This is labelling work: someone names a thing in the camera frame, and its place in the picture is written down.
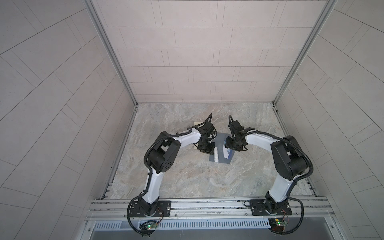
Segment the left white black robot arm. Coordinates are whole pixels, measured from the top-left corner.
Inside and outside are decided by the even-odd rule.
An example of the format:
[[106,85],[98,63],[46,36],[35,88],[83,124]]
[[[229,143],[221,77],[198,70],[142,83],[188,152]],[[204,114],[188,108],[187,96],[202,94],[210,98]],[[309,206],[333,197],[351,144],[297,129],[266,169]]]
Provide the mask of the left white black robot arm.
[[180,148],[194,145],[198,151],[217,156],[213,139],[217,130],[211,123],[210,114],[202,123],[188,127],[185,132],[169,134],[162,132],[150,146],[144,156],[144,164],[148,168],[146,187],[141,194],[131,200],[127,209],[127,218],[168,217],[170,201],[160,201],[160,186],[164,173],[174,164]]

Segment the grey envelope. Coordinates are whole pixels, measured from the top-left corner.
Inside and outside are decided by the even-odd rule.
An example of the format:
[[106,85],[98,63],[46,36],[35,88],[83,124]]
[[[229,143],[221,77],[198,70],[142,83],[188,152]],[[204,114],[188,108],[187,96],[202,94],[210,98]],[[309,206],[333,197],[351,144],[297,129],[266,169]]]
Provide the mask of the grey envelope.
[[[217,133],[217,136],[212,141],[212,142],[216,143],[216,147],[218,148],[218,153],[219,153],[219,162],[218,163],[230,164],[232,159],[233,159],[232,158],[231,160],[228,161],[228,160],[224,159],[224,157],[223,157],[223,144],[226,143],[227,137],[231,137],[231,135],[225,134],[225,133]],[[214,155],[210,155],[209,161],[214,162]]]

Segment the white glue stick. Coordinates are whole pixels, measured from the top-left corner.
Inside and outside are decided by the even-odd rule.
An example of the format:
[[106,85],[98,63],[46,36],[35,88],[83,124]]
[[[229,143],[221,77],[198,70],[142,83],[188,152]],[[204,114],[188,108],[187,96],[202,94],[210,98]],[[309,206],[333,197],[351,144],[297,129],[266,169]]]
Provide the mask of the white glue stick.
[[218,148],[214,148],[214,162],[218,163],[219,162],[219,153],[218,153]]

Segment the blue floral card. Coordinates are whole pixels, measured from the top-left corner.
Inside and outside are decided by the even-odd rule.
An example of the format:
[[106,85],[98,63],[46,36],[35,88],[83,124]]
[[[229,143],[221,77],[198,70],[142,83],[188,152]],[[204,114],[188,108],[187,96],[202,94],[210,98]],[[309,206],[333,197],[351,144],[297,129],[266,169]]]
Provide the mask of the blue floral card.
[[226,144],[223,144],[223,157],[226,160],[231,160],[234,156],[234,151],[230,148],[227,148]]

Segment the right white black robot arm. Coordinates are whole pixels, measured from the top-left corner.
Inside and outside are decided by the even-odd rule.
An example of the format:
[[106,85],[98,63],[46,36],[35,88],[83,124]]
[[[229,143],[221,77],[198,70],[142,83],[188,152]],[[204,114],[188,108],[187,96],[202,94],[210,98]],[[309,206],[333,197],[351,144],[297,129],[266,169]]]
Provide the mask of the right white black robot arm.
[[229,129],[231,136],[226,139],[227,149],[242,152],[247,150],[247,145],[254,145],[272,153],[278,174],[266,193],[263,208],[269,215],[283,213],[294,186],[313,173],[310,158],[293,136],[281,138],[254,128],[244,128],[231,115]]

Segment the yellow paper envelope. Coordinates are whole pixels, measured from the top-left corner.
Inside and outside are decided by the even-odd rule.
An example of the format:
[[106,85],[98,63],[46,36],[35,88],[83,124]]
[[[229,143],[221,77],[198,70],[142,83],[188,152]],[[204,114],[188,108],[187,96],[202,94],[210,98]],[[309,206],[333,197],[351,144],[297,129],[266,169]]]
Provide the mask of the yellow paper envelope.
[[206,121],[204,121],[204,122],[202,122],[202,123],[194,123],[194,126],[201,127],[201,126],[203,126],[205,123],[206,123]]

